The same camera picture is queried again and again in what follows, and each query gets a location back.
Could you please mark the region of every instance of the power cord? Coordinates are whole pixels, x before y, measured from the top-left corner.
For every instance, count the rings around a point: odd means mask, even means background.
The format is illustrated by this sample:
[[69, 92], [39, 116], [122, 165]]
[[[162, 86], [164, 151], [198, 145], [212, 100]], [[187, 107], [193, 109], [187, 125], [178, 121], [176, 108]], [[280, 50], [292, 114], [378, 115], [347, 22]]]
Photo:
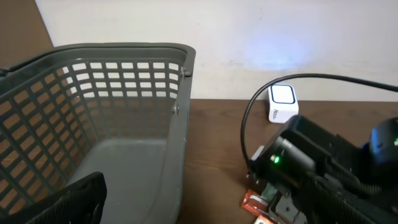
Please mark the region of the power cord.
[[242, 153], [244, 160], [246, 161], [246, 165], [248, 166], [249, 171], [252, 171], [251, 165], [250, 165], [250, 159], [248, 157], [248, 153], [246, 151], [246, 143], [244, 142], [244, 131], [246, 129], [246, 123], [248, 121], [248, 116], [250, 113], [250, 109], [253, 106], [254, 101], [256, 98], [268, 87], [279, 83], [281, 81], [285, 80], [291, 80], [294, 78], [327, 78], [327, 79], [334, 79], [334, 80], [341, 80], [341, 81], [346, 81], [346, 82], [351, 82], [351, 83], [357, 83], [357, 84], [362, 84], [366, 86], [372, 86], [376, 88], [380, 88], [383, 90], [389, 90], [389, 91], [394, 91], [398, 92], [398, 86], [392, 86], [392, 85], [386, 85], [383, 83], [377, 83], [377, 82], [372, 82], [372, 81], [367, 81], [367, 80], [362, 80], [358, 78], [351, 78], [351, 77], [344, 77], [341, 75], [329, 75], [329, 74], [317, 74], [317, 73], [303, 73], [303, 74], [295, 74], [295, 75], [287, 75], [284, 77], [276, 78], [273, 81], [263, 85], [260, 89], [257, 90], [257, 92], [253, 95], [253, 97], [250, 99], [248, 106], [246, 107], [246, 110], [244, 111], [243, 114], [243, 119], [242, 119], [242, 125], [241, 125], [241, 147], [242, 147]]

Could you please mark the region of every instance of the white wall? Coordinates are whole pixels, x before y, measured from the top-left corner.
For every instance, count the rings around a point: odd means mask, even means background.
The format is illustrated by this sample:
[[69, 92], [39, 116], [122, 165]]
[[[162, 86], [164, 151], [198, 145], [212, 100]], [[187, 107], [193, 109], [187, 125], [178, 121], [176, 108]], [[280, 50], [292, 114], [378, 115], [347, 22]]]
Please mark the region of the white wall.
[[[398, 85], [396, 0], [36, 0], [54, 46], [177, 42], [197, 50], [192, 98], [247, 99], [321, 72]], [[397, 101], [338, 81], [292, 80], [300, 100]]]

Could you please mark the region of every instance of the black mechanical part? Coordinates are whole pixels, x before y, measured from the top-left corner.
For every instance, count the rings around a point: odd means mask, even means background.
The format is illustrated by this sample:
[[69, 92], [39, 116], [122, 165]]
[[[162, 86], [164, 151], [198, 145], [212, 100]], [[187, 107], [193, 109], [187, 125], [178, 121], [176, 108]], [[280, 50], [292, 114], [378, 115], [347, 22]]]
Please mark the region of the black mechanical part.
[[384, 185], [398, 184], [397, 178], [393, 178], [398, 174], [398, 117], [372, 129], [369, 153], [371, 180]]

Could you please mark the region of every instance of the metal screw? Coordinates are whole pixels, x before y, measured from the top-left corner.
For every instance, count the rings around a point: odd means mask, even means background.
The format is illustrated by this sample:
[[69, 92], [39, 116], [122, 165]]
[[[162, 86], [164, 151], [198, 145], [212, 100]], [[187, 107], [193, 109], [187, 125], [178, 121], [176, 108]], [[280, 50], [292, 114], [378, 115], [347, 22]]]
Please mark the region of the metal screw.
[[187, 69], [184, 67], [181, 67], [181, 77], [185, 78], [186, 76], [190, 75], [190, 72], [187, 72]]
[[178, 110], [180, 109], [180, 107], [178, 106], [177, 103], [174, 103], [173, 107], [172, 107], [172, 113], [173, 114], [178, 114]]

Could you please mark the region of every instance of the basket rim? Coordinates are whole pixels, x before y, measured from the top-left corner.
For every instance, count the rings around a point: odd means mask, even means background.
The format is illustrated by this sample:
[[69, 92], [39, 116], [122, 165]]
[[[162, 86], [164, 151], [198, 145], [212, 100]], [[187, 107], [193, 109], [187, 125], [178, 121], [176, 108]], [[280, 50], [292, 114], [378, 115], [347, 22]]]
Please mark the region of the basket rim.
[[37, 54], [31, 58], [28, 58], [27, 60], [24, 60], [23, 62], [15, 63], [14, 65], [11, 65], [10, 67], [2, 68], [5, 70], [7, 73], [8, 72], [14, 72], [36, 60], [39, 60], [45, 56], [48, 56], [50, 54], [66, 51], [66, 50], [73, 50], [73, 49], [89, 49], [89, 48], [171, 48], [171, 49], [177, 49], [177, 50], [182, 50], [187, 54], [187, 57], [184, 62], [184, 69], [185, 73], [184, 75], [186, 77], [190, 77], [193, 74], [193, 64], [195, 61], [195, 55], [196, 51], [193, 47], [185, 45], [185, 44], [175, 44], [175, 43], [145, 43], [145, 42], [135, 42], [135, 43], [130, 43], [130, 42], [119, 42], [119, 43], [87, 43], [87, 44], [70, 44], [70, 45], [63, 45], [59, 47], [54, 47], [52, 50], [42, 52], [40, 54]]

